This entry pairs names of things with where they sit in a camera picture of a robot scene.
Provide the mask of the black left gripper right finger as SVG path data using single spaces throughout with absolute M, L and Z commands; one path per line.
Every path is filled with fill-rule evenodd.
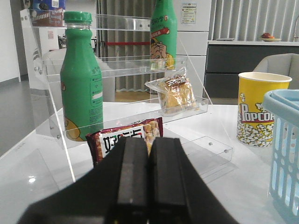
M 151 224 L 236 224 L 201 179 L 179 139 L 156 138 L 149 156 Z

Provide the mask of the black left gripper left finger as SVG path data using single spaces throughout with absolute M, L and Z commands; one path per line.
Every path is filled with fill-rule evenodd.
M 144 140 L 121 138 L 91 171 L 30 205 L 20 224 L 145 224 L 148 152 Z

